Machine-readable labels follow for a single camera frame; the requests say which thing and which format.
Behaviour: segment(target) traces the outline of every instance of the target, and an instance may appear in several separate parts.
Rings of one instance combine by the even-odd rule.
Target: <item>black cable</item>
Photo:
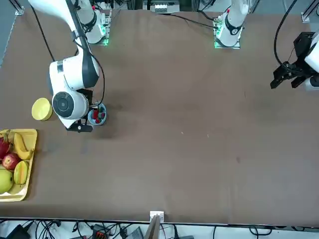
[[[124,228],[120,228],[120,232],[117,233],[112,239],[115,239],[120,233],[122,230],[125,230],[126,228],[128,228],[129,226],[133,225],[133,223],[129,224],[128,226],[124,227]]]
[[[28,222],[34,222],[34,220],[29,220],[29,221],[26,221],[25,223],[23,223],[21,226],[25,226]]]
[[[204,13],[202,10],[198,10],[198,12],[201,13],[201,14],[203,14],[204,17],[206,17],[207,19],[209,19],[209,20],[211,20],[211,21],[214,21],[214,20],[215,20],[215,18],[211,18],[211,17],[207,16],[207,14]]]
[[[256,227],[254,227],[254,229],[256,230],[256,233],[254,233],[254,232],[251,230],[251,228],[249,228],[249,231],[250,231],[250,233],[251,233],[252,235],[257,236],[257,238],[258,238],[258,236],[269,236],[269,235],[273,232],[272,229],[269,229],[269,232],[268,232],[268,233],[259,233],[259,232],[258,232],[258,229],[257,229]]]
[[[32,6],[31,6],[31,9],[32,9],[33,14],[34,14],[34,16],[35,16],[35,19],[36,19],[36,21],[37,21],[37,23],[38,23],[38,25],[39,25],[39,28],[40,28],[40,31],[41,31],[43,40],[44,40],[45,45],[46,45],[46,48],[48,49],[48,51],[49,51],[49,53],[50,53],[50,56],[51,56],[51,58],[52,58],[52,61],[55,61],[55,59],[54,59],[54,57],[53,57],[53,55],[52,55],[52,52],[51,52],[51,50],[50,50],[50,47],[49,47],[49,45],[48,45],[48,42],[46,41],[45,35],[44,35],[44,33],[43,33],[42,26],[41,26],[41,24],[40,24],[39,18],[38,18],[37,14],[36,14],[36,12],[35,12],[35,10],[34,10],[34,8],[33,8]]]
[[[79,233],[79,235],[80,235],[80,238],[83,238],[83,236],[82,236],[81,233],[80,233],[79,227],[77,227],[77,231],[78,231],[78,233]]]
[[[230,9],[230,7],[231,7],[231,5],[228,8],[226,8],[225,12],[227,12],[227,10]]]
[[[284,21],[286,20],[286,18],[287,18],[287,16],[288,16],[289,12],[290,12],[291,9],[294,7],[294,5],[296,4],[297,1],[298,1],[298,0],[294,0],[294,1],[291,3],[291,5],[290,5],[290,7],[288,8],[288,10],[286,11],[286,13],[285,13],[283,19],[282,19],[281,22],[279,23],[279,26],[278,26],[277,31],[276,31],[276,34],[275,34],[275,40],[274,40],[274,54],[275,54],[275,58],[276,58],[277,62],[278,62],[286,71],[288,71],[288,72],[294,72],[294,73],[302,73],[302,71],[300,71],[300,70],[291,69],[291,68],[287,67],[285,64],[283,64],[283,63],[280,61],[280,59],[279,59],[279,57],[278,57],[278,54],[277,54],[277,38],[278,38],[278,33],[279,33],[279,31],[280,31],[280,29],[281,29],[281,27],[282,27]]]
[[[47,225],[46,222],[44,221],[44,224],[46,225],[46,228],[47,228],[46,235],[47,235],[47,233],[49,233],[50,238],[54,239],[54,236],[50,232],[50,227],[53,225],[53,222],[49,222],[49,224]]]
[[[294,49],[295,49],[295,47],[293,47],[293,49],[291,50],[290,56],[289,56],[289,58],[288,58],[288,60],[287,60],[287,61],[289,61],[289,60],[290,60],[291,55],[293,54]]]
[[[74,41],[75,44],[77,44],[79,47],[82,48],[82,50],[84,51],[83,47],[77,43],[76,41]],[[103,99],[104,99],[104,93],[105,93],[105,75],[104,75],[104,70],[100,64],[100,62],[98,61],[98,59],[96,59],[96,57],[90,52],[90,51],[86,51],[91,57],[94,58],[94,60],[98,63],[99,67],[101,68],[101,71],[102,71],[102,75],[103,75],[103,93],[102,93],[102,98],[101,98],[101,101],[98,102],[98,109],[100,108],[100,103],[102,103]]]
[[[160,226],[161,226],[161,229],[163,230],[163,233],[164,233],[164,237],[165,237],[165,239],[167,239],[167,238],[166,238],[166,234],[165,234],[165,230],[164,230],[163,225],[161,224]]]
[[[305,228],[304,227],[302,227],[303,229],[302,230],[297,230],[297,228],[296,227],[291,227],[292,229],[294,229],[295,231],[297,231],[297,232],[303,232],[304,230],[305,230]]]
[[[183,17],[183,16],[178,16],[178,15],[173,15],[173,14],[168,15],[168,16],[175,16],[175,17],[178,17],[178,18],[181,18],[181,19],[184,19],[184,20],[186,20],[186,21],[190,21],[190,22],[193,22],[193,23],[196,23],[196,24],[202,25],[202,26],[206,26],[206,27],[210,27],[210,28],[218,29],[218,27],[217,27],[217,26],[207,25],[207,24],[205,24],[205,23],[201,23],[201,22],[198,22],[198,21],[194,21],[194,20],[188,19],[188,18]]]
[[[111,19],[110,25],[115,20],[115,18],[120,15],[120,12],[121,12],[121,9],[119,9],[118,12],[116,13],[116,15]]]
[[[211,6],[213,6],[215,2],[216,2],[216,0],[210,0],[210,1],[208,2],[208,4],[206,4],[205,7],[204,7],[201,11],[204,11],[205,8],[207,8],[210,4],[211,4]]]
[[[85,223],[91,230],[93,230],[93,228],[94,228],[93,225],[89,225],[86,221],[84,221],[84,223]]]
[[[254,235],[255,235],[256,238],[258,239],[259,233],[258,233],[257,227],[255,227],[255,226],[252,226],[252,227],[256,230],[256,233],[255,233]]]
[[[42,238],[44,238],[44,236],[47,238],[47,234],[49,233],[50,238],[51,239],[55,239],[55,237],[52,235],[52,233],[50,231],[50,228],[51,228],[51,226],[53,226],[54,222],[50,221],[48,224],[46,223],[46,221],[40,221],[40,222],[41,222],[41,224],[43,226],[43,230],[42,230],[42,232],[40,234],[40,238],[41,238],[42,233],[43,233]]]
[[[41,221],[39,221],[36,225],[36,228],[35,228],[35,239],[38,239],[38,227],[39,227],[39,224],[40,224]]]
[[[216,226],[214,227],[213,238],[212,239],[215,239],[215,231],[216,231]]]
[[[177,231],[177,227],[175,224],[173,224],[174,227],[174,239],[179,239],[179,235],[178,235],[178,231]]]
[[[109,233],[109,237],[112,237],[112,236],[115,235],[115,233],[116,233],[118,227],[119,227],[119,224],[115,224],[115,231],[114,231],[113,233]]]

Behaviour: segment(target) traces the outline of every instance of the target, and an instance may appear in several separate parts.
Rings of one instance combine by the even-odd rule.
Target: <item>yellow tray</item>
[[[7,129],[0,131],[0,134],[3,134]],[[16,132],[21,134],[25,147],[30,149],[35,149],[37,131],[35,129],[12,129],[11,132]],[[12,141],[12,134],[9,134],[9,141]],[[30,160],[26,160],[29,163],[28,176],[26,178],[25,184],[14,184],[13,187],[6,193],[0,194],[0,202],[17,202],[22,201],[26,197],[28,191],[31,169],[33,164],[34,153]]]

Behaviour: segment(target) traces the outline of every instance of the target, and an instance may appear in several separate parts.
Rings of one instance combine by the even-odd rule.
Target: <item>table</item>
[[[182,13],[210,23],[198,13]],[[212,30],[173,16],[121,11],[108,47],[93,46],[106,73],[110,119],[67,132],[57,116],[32,119],[50,98],[50,56],[32,12],[14,25],[0,69],[2,128],[36,128],[25,201],[2,216],[318,226],[319,94],[271,90],[281,15],[247,16],[240,50],[214,49]],[[39,14],[56,59],[75,52],[62,21]],[[308,26],[289,16],[281,60]],[[102,81],[94,90],[102,93]]]

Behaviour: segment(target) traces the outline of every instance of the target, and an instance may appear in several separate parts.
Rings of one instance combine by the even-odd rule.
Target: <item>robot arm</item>
[[[223,26],[217,35],[217,40],[221,45],[232,47],[237,43],[248,11],[247,0],[232,0],[229,10],[221,16]]]
[[[64,20],[76,42],[78,55],[50,64],[52,106],[66,128],[87,115],[89,100],[77,90],[95,86],[99,68],[71,0],[29,0],[37,10]]]
[[[306,90],[319,90],[319,32],[302,32],[294,40],[297,60],[290,64],[283,62],[275,71],[270,83],[271,89],[284,80],[291,81],[292,88],[305,83]]]

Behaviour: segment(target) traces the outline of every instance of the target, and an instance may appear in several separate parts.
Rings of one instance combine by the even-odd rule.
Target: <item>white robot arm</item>
[[[247,0],[232,0],[231,7],[221,16],[223,26],[216,39],[221,45],[232,47],[237,43],[248,11]]]
[[[107,34],[105,14],[92,9],[89,0],[71,0],[83,25],[88,43],[98,43]]]
[[[35,9],[64,20],[70,27],[72,40],[77,44],[78,55],[52,62],[49,67],[52,106],[68,129],[89,111],[89,100],[77,90],[95,86],[99,79],[99,66],[71,0],[29,2]]]

